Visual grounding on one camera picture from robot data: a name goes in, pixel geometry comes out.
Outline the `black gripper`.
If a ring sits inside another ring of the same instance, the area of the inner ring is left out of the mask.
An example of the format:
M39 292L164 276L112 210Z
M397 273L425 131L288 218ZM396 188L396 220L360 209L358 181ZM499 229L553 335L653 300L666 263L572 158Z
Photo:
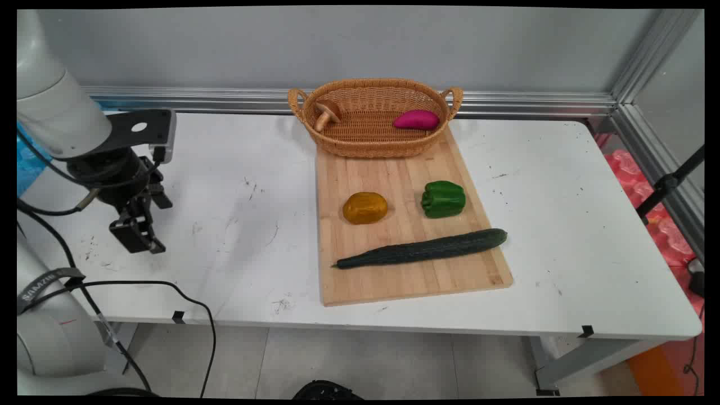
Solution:
M101 186L97 198L119 212L110 223L110 232L129 253L165 252L165 245L155 236L151 203L159 209L173 207L165 194L164 175L145 156L131 148L82 156L67 162L70 176L85 185Z

